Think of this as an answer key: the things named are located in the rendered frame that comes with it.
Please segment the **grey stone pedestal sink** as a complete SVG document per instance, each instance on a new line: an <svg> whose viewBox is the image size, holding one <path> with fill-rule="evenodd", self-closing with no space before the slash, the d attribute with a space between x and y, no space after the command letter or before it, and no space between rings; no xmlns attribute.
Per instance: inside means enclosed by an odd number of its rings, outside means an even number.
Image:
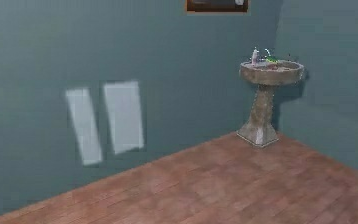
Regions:
<svg viewBox="0 0 358 224"><path fill-rule="evenodd" d="M249 119L236 134L253 146L264 148L279 140L271 124L275 89L299 82L304 66L286 60L256 64L242 62L239 73L243 79L255 84L257 90Z"/></svg>

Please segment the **orange framed wall picture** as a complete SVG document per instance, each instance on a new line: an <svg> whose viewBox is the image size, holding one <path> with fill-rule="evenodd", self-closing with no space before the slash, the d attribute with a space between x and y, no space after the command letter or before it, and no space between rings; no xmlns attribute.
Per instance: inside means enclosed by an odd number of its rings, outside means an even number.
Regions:
<svg viewBox="0 0 358 224"><path fill-rule="evenodd" d="M194 13L245 13L250 0L186 0L186 11Z"/></svg>

